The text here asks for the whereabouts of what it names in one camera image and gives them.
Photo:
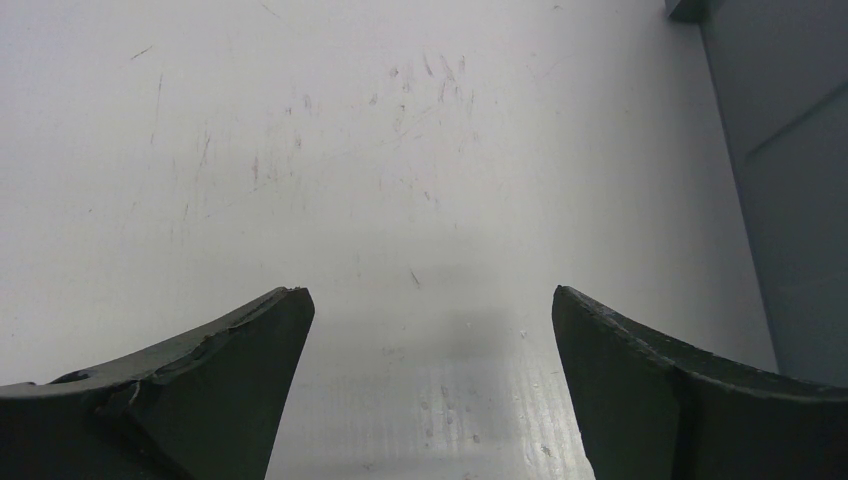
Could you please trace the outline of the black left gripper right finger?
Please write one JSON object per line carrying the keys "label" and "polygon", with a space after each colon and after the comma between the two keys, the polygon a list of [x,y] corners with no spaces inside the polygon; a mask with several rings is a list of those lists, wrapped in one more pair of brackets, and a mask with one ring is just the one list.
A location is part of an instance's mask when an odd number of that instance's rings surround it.
{"label": "black left gripper right finger", "polygon": [[558,353],[599,479],[843,479],[847,392],[767,372],[560,286]]}

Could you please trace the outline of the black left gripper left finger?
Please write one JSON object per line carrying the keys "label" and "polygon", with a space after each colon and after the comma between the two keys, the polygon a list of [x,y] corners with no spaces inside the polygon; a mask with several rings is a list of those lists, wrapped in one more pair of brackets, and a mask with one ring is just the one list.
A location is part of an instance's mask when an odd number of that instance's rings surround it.
{"label": "black left gripper left finger", "polygon": [[49,383],[1,389],[5,479],[261,479],[314,319],[277,288]]}

